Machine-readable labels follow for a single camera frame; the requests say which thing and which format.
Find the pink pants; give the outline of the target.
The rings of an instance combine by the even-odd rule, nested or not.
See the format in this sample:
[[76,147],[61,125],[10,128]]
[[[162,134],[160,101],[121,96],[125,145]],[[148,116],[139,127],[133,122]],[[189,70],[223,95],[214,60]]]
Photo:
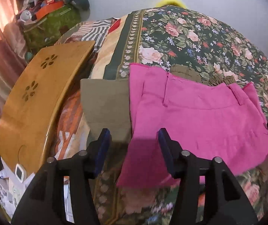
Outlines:
[[117,185],[158,188],[174,185],[158,143],[165,128],[195,156],[221,157],[234,175],[268,158],[267,120],[252,82],[207,86],[160,67],[130,65],[133,136]]

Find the pile of white papers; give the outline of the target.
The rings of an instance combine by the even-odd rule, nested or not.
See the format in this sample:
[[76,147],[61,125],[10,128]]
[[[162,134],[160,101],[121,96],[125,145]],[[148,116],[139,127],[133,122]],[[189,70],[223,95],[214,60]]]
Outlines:
[[35,173],[30,174],[21,183],[15,176],[15,171],[12,171],[2,158],[1,162],[3,168],[0,170],[0,205],[11,220],[19,201],[35,176]]

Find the small white device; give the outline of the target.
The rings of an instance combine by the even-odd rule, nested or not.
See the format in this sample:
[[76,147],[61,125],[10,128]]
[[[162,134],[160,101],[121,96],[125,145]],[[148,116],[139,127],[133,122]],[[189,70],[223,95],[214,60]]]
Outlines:
[[19,163],[17,163],[15,167],[15,176],[21,183],[27,179],[27,172],[25,168]]

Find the wooden lap table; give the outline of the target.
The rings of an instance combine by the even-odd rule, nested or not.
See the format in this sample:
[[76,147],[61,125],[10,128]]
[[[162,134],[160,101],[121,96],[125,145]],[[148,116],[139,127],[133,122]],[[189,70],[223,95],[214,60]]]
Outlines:
[[0,118],[0,156],[29,175],[48,157],[57,115],[95,41],[42,48],[13,86]]

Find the olive green pants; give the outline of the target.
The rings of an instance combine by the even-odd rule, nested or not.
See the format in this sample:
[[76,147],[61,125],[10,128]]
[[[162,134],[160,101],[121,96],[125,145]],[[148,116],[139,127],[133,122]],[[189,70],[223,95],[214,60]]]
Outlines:
[[128,79],[82,79],[81,104],[93,137],[105,127],[113,141],[128,144],[131,140]]

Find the floral bedspread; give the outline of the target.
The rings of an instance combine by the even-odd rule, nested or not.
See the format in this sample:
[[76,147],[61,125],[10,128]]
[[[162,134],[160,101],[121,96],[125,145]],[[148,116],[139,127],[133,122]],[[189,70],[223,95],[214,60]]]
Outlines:
[[168,224],[179,182],[167,171],[160,128],[200,158],[220,156],[258,218],[268,211],[268,59],[231,26],[164,6],[134,11],[92,78],[91,102],[112,114],[114,142],[94,188],[102,224]]

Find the colourful fleece blanket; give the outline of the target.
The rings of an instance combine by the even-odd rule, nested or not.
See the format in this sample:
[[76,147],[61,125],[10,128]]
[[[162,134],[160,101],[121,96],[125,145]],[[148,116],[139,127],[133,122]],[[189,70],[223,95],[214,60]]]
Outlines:
[[57,134],[50,151],[50,155],[58,160],[70,158],[79,150],[86,148],[90,128],[81,105],[80,80],[103,77],[105,66],[113,56],[126,19],[127,15],[121,18],[80,22],[55,43],[59,45],[96,39],[93,53],[76,76],[75,83],[59,111]]

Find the yellow plush pillow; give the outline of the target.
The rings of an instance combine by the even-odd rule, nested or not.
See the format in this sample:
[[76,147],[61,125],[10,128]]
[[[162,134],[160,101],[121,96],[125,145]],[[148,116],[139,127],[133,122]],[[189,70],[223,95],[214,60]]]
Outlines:
[[187,8],[187,6],[181,0],[159,0],[156,3],[157,7],[163,7],[163,6],[168,6],[168,5],[177,6],[177,7],[181,7],[184,9]]

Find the green patterned bag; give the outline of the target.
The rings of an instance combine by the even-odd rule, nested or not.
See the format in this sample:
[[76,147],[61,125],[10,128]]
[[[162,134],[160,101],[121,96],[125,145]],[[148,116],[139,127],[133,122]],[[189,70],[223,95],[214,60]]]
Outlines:
[[41,48],[54,45],[69,29],[81,22],[80,12],[72,5],[65,5],[39,21],[25,25],[24,39],[32,54],[37,54]]

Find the orange box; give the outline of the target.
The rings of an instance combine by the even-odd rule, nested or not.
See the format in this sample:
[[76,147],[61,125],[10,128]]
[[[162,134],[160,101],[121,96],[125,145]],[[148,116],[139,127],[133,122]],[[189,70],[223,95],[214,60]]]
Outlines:
[[41,18],[43,18],[45,15],[61,8],[64,6],[64,2],[63,1],[57,1],[57,2],[54,2],[52,4],[48,4],[48,5],[45,5],[43,7],[41,7],[37,12],[36,12],[36,19],[37,20],[40,20]]

